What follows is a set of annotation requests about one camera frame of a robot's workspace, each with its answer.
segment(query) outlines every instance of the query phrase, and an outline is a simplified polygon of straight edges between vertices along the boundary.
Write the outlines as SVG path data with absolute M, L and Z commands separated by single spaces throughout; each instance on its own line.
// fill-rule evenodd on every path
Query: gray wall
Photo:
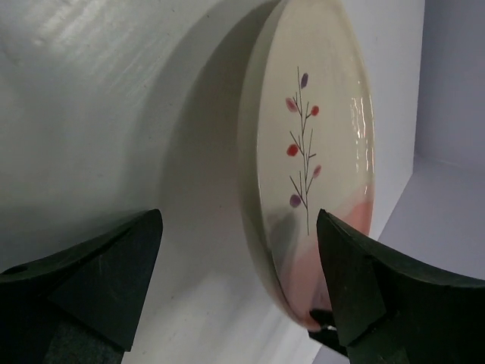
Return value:
M 485 170 L 485 1 L 427 0 L 416 153 Z

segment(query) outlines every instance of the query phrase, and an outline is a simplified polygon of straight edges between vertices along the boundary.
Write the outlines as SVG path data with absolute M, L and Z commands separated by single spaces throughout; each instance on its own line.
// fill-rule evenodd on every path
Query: plate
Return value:
M 266 21 L 242 90 L 239 197 L 246 239 L 274 302 L 308 330 L 331 310 L 316 219 L 368 234 L 374 115 L 364 62 L 338 0 L 287 0 Z

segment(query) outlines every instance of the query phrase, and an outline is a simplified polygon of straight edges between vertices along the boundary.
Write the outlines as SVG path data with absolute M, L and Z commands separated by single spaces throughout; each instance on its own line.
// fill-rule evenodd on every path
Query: background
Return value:
M 343 3 L 374 97 L 378 237 L 412 172 L 424 0 Z M 263 291 L 236 198 L 239 93 L 273 6 L 0 3 L 0 270 L 160 208 L 125 363 L 300 364 L 318 351 Z

